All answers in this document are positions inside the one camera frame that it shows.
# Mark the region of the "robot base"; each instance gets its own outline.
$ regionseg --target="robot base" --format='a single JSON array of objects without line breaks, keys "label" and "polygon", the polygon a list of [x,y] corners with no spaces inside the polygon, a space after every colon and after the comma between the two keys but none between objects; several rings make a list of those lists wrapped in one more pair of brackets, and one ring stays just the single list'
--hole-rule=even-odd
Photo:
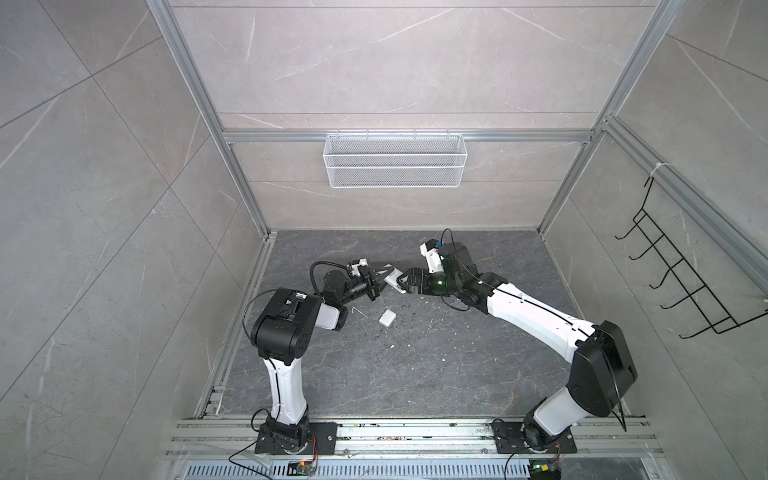
[{"label": "robot base", "polygon": [[[513,453],[520,452],[520,449],[526,446],[525,431],[523,429],[523,422],[499,422],[495,421],[491,424],[493,430],[494,440],[496,442],[497,453]],[[565,429],[557,438],[557,442],[560,443],[560,453],[576,453],[576,443],[571,435],[571,429]],[[554,443],[541,453],[556,454],[558,447]]]},{"label": "robot base", "polygon": [[[309,424],[309,433],[307,437],[313,435],[317,439],[318,455],[333,455],[336,451],[336,430],[339,425],[332,422],[318,422]],[[282,436],[270,430],[266,423],[259,427],[259,440],[256,442],[254,453],[271,453],[273,455],[291,455],[306,454],[312,452],[312,441],[309,440],[305,445],[298,447],[291,442],[287,442]]]}]

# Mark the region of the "gray tile wall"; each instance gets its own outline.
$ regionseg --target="gray tile wall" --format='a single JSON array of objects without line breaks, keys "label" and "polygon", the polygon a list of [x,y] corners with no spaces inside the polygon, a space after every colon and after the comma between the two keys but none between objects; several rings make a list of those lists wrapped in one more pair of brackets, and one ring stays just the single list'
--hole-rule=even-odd
[{"label": "gray tile wall", "polygon": [[578,143],[474,142],[457,188],[329,186],[322,143],[237,144],[275,229],[527,229],[538,224]]},{"label": "gray tile wall", "polygon": [[768,2],[688,0],[621,119],[768,249]]},{"label": "gray tile wall", "polygon": [[[701,314],[690,300],[661,309],[684,297],[682,287],[669,276],[661,288],[651,289],[666,271],[661,258],[650,252],[629,259],[648,247],[637,231],[625,240],[615,238],[631,228],[646,179],[620,147],[605,141],[546,240],[585,316],[614,321],[628,334],[639,378],[627,400],[633,413],[650,418],[677,474],[763,478],[768,317],[722,335],[679,337],[707,325]],[[735,318],[745,320],[766,309],[764,294],[660,187],[653,187],[646,210]],[[658,237],[658,232],[649,234]],[[671,251],[666,244],[661,249]],[[676,272],[689,290],[699,286],[687,268]],[[710,297],[701,293],[697,299],[707,315],[722,318]]]},{"label": "gray tile wall", "polygon": [[591,127],[654,3],[178,0],[174,12],[227,128]]},{"label": "gray tile wall", "polygon": [[143,1],[0,18],[0,478],[149,478],[260,239]]}]

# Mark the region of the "metal hanging rack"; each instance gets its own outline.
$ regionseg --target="metal hanging rack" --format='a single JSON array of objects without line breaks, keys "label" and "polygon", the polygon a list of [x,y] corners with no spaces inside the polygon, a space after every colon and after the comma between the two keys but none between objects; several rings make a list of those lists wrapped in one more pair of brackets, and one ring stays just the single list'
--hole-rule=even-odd
[{"label": "metal hanging rack", "polygon": [[[697,332],[695,332],[695,333],[693,333],[691,335],[688,335],[688,336],[679,335],[679,337],[681,339],[690,339],[690,338],[693,338],[696,335],[699,335],[700,333],[704,333],[704,332],[706,332],[707,330],[710,330],[710,329],[719,335],[721,333],[725,333],[725,332],[728,332],[728,331],[730,331],[732,329],[735,329],[735,328],[741,327],[743,325],[746,325],[749,322],[752,322],[752,321],[757,320],[759,318],[762,318],[764,316],[768,316],[768,309],[766,309],[766,311],[761,313],[760,315],[753,316],[752,318],[750,318],[748,320],[745,320],[743,322],[739,322],[738,320],[736,320],[733,317],[733,315],[731,315],[731,313],[723,305],[723,303],[720,302],[720,299],[717,298],[717,295],[715,295],[715,293],[712,291],[711,288],[709,288],[707,283],[704,282],[704,279],[701,278],[701,275],[699,275],[699,273],[696,271],[696,269],[694,269],[693,266],[688,262],[688,259],[680,252],[680,250],[672,242],[672,240],[667,236],[667,234],[661,229],[661,227],[659,227],[658,223],[656,223],[656,221],[653,219],[653,217],[651,217],[650,214],[645,210],[645,204],[646,204],[646,202],[648,200],[648,194],[650,193],[650,189],[653,187],[653,185],[654,185],[654,178],[653,177],[649,177],[645,181],[645,184],[643,185],[644,187],[647,186],[647,190],[645,192],[645,198],[643,199],[643,204],[640,207],[640,209],[637,211],[637,213],[634,215],[634,217],[632,217],[632,223],[634,225],[632,226],[631,229],[629,229],[628,232],[626,232],[625,235],[623,235],[622,237],[615,237],[615,238],[616,238],[616,240],[623,240],[623,239],[627,238],[627,236],[630,233],[632,233],[633,230],[635,230],[635,229],[639,230],[643,234],[645,239],[648,240],[648,243],[650,243],[650,246],[647,249],[645,249],[645,251],[643,253],[641,253],[639,256],[637,256],[637,257],[630,256],[629,257],[630,260],[639,260],[640,258],[643,257],[643,255],[645,255],[649,251],[653,250],[653,251],[655,251],[658,254],[658,256],[661,258],[661,260],[664,262],[664,265],[667,266],[667,272],[661,278],[661,281],[659,282],[659,284],[656,285],[656,286],[648,284],[648,286],[650,288],[654,289],[654,290],[658,289],[659,287],[661,287],[662,284],[664,284],[664,281],[666,281],[666,279],[670,275],[670,273],[672,273],[672,276],[674,277],[674,279],[677,280],[677,282],[683,288],[683,291],[686,293],[686,295],[683,298],[679,299],[677,302],[673,303],[672,305],[669,305],[669,306],[659,305],[659,306],[662,309],[664,309],[664,310],[668,310],[668,309],[674,308],[675,306],[680,305],[683,301],[690,299],[694,303],[694,305],[696,306],[697,310],[699,310],[699,313],[701,313],[701,315],[707,321],[707,324],[709,325],[709,326],[704,327],[703,329],[701,329],[701,330],[699,330],[699,331],[697,331]],[[643,230],[643,227],[640,225],[640,222],[643,221],[643,220],[646,220],[646,219],[648,219],[648,221],[650,221],[654,225],[654,227],[656,227],[656,229],[660,232],[660,236],[656,240],[652,240],[649,237],[648,233],[645,230]],[[672,246],[674,251],[677,253],[677,255],[680,256],[680,259],[678,261],[676,261],[674,263],[670,263],[669,261],[667,261],[667,258],[664,255],[661,254],[661,252],[659,251],[657,245],[659,244],[660,241],[662,241],[662,239],[666,239],[667,242]],[[685,283],[683,283],[683,280],[680,279],[680,277],[677,275],[677,272],[675,272],[675,270],[674,270],[679,265],[688,266],[690,271],[693,272],[694,275],[696,276],[696,278],[701,282],[701,286],[699,286],[695,290],[689,290],[688,287],[685,285]],[[723,311],[725,312],[726,316],[724,318],[720,319],[720,320],[717,320],[716,322],[713,322],[712,320],[710,320],[709,316],[703,311],[703,309],[701,308],[701,305],[699,305],[699,302],[696,300],[696,297],[694,296],[697,293],[709,293],[712,296],[712,298],[715,299],[717,304],[720,305],[720,308],[723,309]],[[721,329],[715,328],[715,327],[717,327],[719,325],[722,325],[725,322],[729,322],[729,323],[724,325],[723,326],[724,328],[723,327],[721,327]]]}]

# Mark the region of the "black mounting plate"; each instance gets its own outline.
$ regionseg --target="black mounting plate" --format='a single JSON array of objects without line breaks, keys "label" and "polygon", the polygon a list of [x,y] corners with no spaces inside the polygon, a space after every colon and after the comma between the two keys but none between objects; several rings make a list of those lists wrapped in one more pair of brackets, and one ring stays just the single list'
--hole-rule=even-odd
[{"label": "black mounting plate", "polygon": [[[519,452],[524,446],[524,437],[521,430],[523,422],[503,422],[496,420],[491,424],[497,453]],[[560,453],[576,453],[576,442],[571,434],[570,427],[558,438]],[[558,447],[552,446],[545,453],[558,453]]]},{"label": "black mounting plate", "polygon": [[[333,422],[317,422],[310,423],[310,433],[308,436],[314,435],[317,439],[317,454],[318,455],[333,455],[336,451],[336,430],[339,428],[339,424]],[[259,427],[259,432],[268,432],[269,429],[266,423],[262,423]],[[311,454],[312,441],[307,442],[309,448],[299,452],[297,455],[304,455],[306,453]],[[259,439],[256,442],[256,450],[254,453],[272,453],[274,455],[285,455],[286,451],[283,450],[271,435],[259,434]]]}]

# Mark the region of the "mesh basket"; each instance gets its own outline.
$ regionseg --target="mesh basket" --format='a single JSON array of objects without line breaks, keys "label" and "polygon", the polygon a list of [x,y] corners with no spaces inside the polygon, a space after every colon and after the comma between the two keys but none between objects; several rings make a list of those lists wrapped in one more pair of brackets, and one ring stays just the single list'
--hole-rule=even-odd
[{"label": "mesh basket", "polygon": [[323,159],[333,188],[458,187],[467,149],[460,134],[336,134]]}]

